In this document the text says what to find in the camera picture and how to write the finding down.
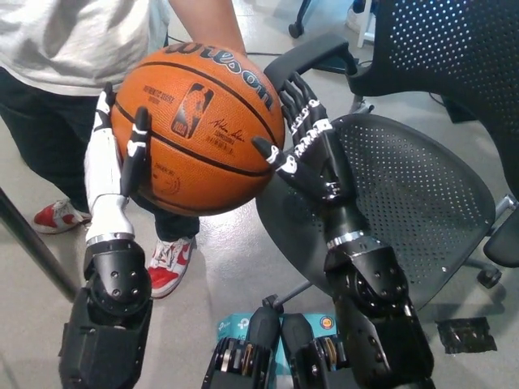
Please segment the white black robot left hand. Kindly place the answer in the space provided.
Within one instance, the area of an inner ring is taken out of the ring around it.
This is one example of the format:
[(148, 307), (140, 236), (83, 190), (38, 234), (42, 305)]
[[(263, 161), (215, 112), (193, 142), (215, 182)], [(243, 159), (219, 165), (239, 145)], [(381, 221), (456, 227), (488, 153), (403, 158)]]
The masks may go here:
[(146, 108), (138, 108), (126, 145), (127, 154), (122, 158), (111, 121), (114, 102), (113, 85), (108, 82), (97, 100), (84, 157), (84, 182), (92, 216), (85, 238), (88, 246), (114, 239), (135, 238), (125, 209), (129, 196), (139, 186), (139, 176), (147, 159), (151, 116)]

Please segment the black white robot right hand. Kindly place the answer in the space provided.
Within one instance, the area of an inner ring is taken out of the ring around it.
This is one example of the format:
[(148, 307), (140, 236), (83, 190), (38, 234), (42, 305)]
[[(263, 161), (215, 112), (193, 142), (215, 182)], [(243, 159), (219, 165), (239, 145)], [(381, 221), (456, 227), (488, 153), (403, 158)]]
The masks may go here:
[(313, 202), (328, 247), (366, 237), (368, 223), (357, 206), (350, 164), (323, 103), (296, 72), (279, 96), (294, 147), (285, 152), (259, 136), (254, 147), (282, 180)]

